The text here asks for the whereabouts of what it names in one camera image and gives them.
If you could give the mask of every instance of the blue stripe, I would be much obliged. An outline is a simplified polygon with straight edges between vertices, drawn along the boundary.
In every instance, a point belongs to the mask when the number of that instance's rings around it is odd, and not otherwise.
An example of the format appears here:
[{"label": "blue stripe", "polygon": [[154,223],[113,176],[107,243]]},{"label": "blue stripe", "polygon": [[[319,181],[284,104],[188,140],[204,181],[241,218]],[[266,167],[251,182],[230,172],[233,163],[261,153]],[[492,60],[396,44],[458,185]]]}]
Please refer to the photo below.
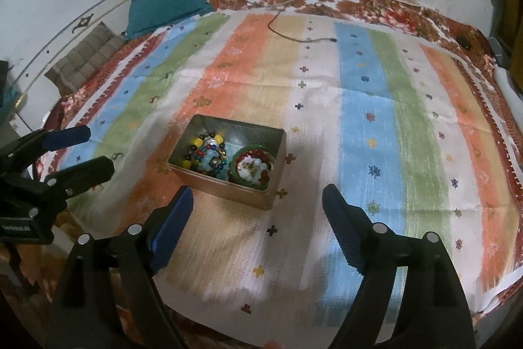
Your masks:
[{"label": "blue stripe", "polygon": [[[345,200],[366,210],[373,222],[383,222],[403,234],[402,168],[393,100],[385,74],[364,28],[346,23],[336,23],[335,27],[343,90],[337,186]],[[366,143],[370,138],[377,143],[374,149]],[[362,276],[347,264],[334,235],[322,263],[326,289],[317,304],[314,324],[339,326]],[[399,271],[390,309],[397,309],[401,277]]]},{"label": "blue stripe", "polygon": [[98,111],[95,119],[88,124],[91,128],[89,141],[75,145],[67,150],[66,155],[62,157],[62,161],[59,164],[60,169],[77,164],[76,159],[78,156],[81,162],[85,162],[93,157],[96,147],[102,141],[114,120],[124,111],[127,102],[132,98],[141,83],[145,82],[155,67],[161,65],[168,58],[185,35],[196,27],[196,24],[197,22],[194,18],[189,18],[167,30],[161,44],[135,66],[131,75],[123,79],[118,89]]}]

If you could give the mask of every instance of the green stripe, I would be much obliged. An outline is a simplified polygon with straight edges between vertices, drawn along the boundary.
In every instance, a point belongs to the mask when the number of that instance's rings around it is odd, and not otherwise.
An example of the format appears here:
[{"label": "green stripe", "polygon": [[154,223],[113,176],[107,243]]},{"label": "green stripe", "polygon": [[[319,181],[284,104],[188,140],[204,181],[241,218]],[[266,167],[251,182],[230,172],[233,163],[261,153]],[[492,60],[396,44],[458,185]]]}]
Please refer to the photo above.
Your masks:
[{"label": "green stripe", "polygon": [[427,231],[434,231],[450,247],[448,186],[434,128],[399,59],[392,37],[373,30],[369,30],[369,35],[394,100],[405,193],[406,235],[421,237]]},{"label": "green stripe", "polygon": [[[114,120],[110,128],[96,147],[93,158],[98,156],[111,157],[114,153],[126,154],[134,135],[138,132],[143,121],[156,109],[161,98],[167,94],[169,89],[178,79],[177,73],[187,63],[189,57],[202,48],[211,39],[213,34],[225,24],[229,16],[215,13],[198,20],[196,28],[188,33],[182,41],[173,49],[166,60],[155,67],[145,81],[137,88],[124,111]],[[160,99],[153,104],[149,103],[151,98],[158,96]],[[118,163],[122,161],[119,157],[114,165],[118,170]],[[74,197],[69,200],[69,209],[79,214],[84,211],[82,207],[90,205],[98,195],[92,191]]]}]

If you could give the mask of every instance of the bead bracelet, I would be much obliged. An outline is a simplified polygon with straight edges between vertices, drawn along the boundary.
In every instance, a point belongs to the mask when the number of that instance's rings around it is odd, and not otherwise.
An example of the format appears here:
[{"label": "bead bracelet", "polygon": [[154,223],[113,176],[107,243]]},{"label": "bead bracelet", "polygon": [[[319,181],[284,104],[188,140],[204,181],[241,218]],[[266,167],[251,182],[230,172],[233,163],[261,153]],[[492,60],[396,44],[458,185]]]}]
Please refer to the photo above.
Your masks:
[{"label": "bead bracelet", "polygon": [[[202,175],[216,176],[227,164],[227,153],[225,150],[225,143],[223,136],[211,132],[202,134],[195,138],[193,144],[190,146],[190,152],[185,156],[185,160],[181,162],[184,169],[191,169]],[[200,169],[201,161],[209,151],[214,151],[218,154],[217,157],[212,157],[208,165],[211,170]]]}]

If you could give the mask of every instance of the striped pillow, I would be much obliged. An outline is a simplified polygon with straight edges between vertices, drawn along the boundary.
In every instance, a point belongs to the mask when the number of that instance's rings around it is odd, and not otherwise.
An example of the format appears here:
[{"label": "striped pillow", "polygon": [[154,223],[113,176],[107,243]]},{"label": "striped pillow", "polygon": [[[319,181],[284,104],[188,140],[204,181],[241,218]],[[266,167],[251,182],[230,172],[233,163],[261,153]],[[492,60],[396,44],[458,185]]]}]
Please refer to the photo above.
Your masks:
[{"label": "striped pillow", "polygon": [[61,96],[74,94],[124,44],[121,37],[114,36],[104,23],[99,23],[45,76],[57,86]]}]

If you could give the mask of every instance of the metal tin box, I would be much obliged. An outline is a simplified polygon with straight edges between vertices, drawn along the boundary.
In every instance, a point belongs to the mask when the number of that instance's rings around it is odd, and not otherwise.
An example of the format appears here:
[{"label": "metal tin box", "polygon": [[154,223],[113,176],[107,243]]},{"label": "metal tin box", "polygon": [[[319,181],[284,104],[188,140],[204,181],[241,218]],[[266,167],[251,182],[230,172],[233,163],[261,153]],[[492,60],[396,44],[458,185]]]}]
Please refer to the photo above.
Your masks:
[{"label": "metal tin box", "polygon": [[[240,148],[253,144],[260,144],[273,154],[275,157],[274,169],[267,189],[260,191],[182,168],[181,162],[187,155],[193,140],[206,132],[215,132],[223,136],[229,160]],[[287,135],[283,129],[197,114],[193,116],[174,147],[169,164],[172,170],[191,188],[259,209],[270,210],[285,164],[286,141]]]}]

